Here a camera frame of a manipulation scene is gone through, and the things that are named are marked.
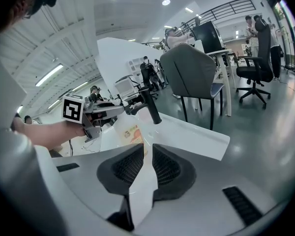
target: white wall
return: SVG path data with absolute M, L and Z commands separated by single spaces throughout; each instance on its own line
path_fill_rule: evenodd
M 163 54 L 149 46 L 117 38 L 103 38 L 97 44 L 99 55 L 95 57 L 95 62 L 112 95 L 118 94 L 114 83 L 131 74 L 130 60 L 147 56 L 154 63 L 154 59 L 160 59 Z

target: ceiling light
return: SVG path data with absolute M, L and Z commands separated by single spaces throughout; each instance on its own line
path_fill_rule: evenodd
M 45 75 L 42 79 L 40 79 L 35 86 L 39 87 L 41 86 L 49 77 L 51 77 L 54 73 L 56 73 L 57 71 L 59 71 L 61 68 L 63 68 L 63 65 L 58 65 L 56 66 L 53 70 L 51 70 L 49 73 L 47 73 L 47 75 Z
M 164 0 L 164 1 L 162 2 L 162 5 L 168 5 L 168 4 L 170 4 L 170 3 L 171 3 L 170 0 Z
M 189 9 L 188 7 L 185 8 L 185 10 L 189 11 L 189 12 L 193 12 L 193 10 Z
M 52 108 L 52 107 L 53 107 L 54 105 L 56 105 L 59 101 L 60 101 L 60 100 L 56 100 L 53 104 L 50 105 L 50 107 L 49 107 L 48 109 Z
M 83 87 L 84 85 L 86 85 L 88 83 L 88 81 L 84 82 L 83 84 L 80 84 L 78 87 L 74 88 L 72 91 L 76 91 L 79 88 Z
M 23 108 L 23 105 L 19 106 L 17 113 L 19 113 L 21 111 L 21 109 Z

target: chair armrest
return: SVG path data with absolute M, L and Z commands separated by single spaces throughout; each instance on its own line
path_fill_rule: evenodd
M 258 79 L 257 79 L 257 84 L 260 84 L 261 85 L 261 69 L 260 69 L 260 66 L 259 66 L 259 62 L 260 61 L 263 61 L 264 59 L 261 58 L 261 57 L 243 57 L 245 60 L 246 60 L 246 63 L 247 63 L 247 66 L 250 66 L 249 64 L 249 60 L 252 60 L 255 64 L 255 69 L 256 69 L 256 72 L 258 74 Z

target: desk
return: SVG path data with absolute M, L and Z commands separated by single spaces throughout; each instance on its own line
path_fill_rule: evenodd
M 214 82 L 223 83 L 225 85 L 224 88 L 225 88 L 225 91 L 226 91 L 226 100 L 227 100 L 227 114 L 226 114 L 227 116 L 232 116 L 232 105 L 231 105 L 232 100 L 231 100 L 230 82 L 229 82 L 228 77 L 227 77 L 226 66 L 224 64 L 222 55 L 226 54 L 225 56 L 226 56 L 226 60 L 227 60 L 227 65 L 231 69 L 230 75 L 233 78 L 234 88 L 236 88 L 234 73 L 233 73 L 233 69 L 232 69 L 232 66 L 231 66 L 230 58 L 228 56 L 228 53 L 230 53 L 230 52 L 232 52 L 231 49 L 226 49 L 226 50 L 216 51 L 216 52 L 212 52 L 212 53 L 207 53 L 209 56 L 216 56 L 216 58 L 217 58 L 217 60 L 218 60 L 218 62 L 220 64 L 220 69 L 215 74 Z M 218 75 L 220 73 L 222 73 L 222 75 L 223 75 L 222 80 L 217 79 L 217 77 L 218 77 Z

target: black office chair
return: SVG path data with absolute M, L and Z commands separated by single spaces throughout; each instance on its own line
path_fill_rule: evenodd
M 251 94 L 257 95 L 264 103 L 263 109 L 266 109 L 266 102 L 261 93 L 267 94 L 267 98 L 271 98 L 269 92 L 256 88 L 256 83 L 264 87 L 261 81 L 270 82 L 273 79 L 272 68 L 270 65 L 270 43 L 271 43 L 271 31 L 269 25 L 264 20 L 259 20 L 255 24 L 255 28 L 258 31 L 259 51 L 258 57 L 246 57 L 241 56 L 246 60 L 247 66 L 241 66 L 236 69 L 236 73 L 239 77 L 248 79 L 247 84 L 250 85 L 253 81 L 252 88 L 237 88 L 239 90 L 248 91 L 239 100 L 239 103 L 243 102 L 243 98 Z M 252 60 L 255 66 L 250 66 L 249 60 Z

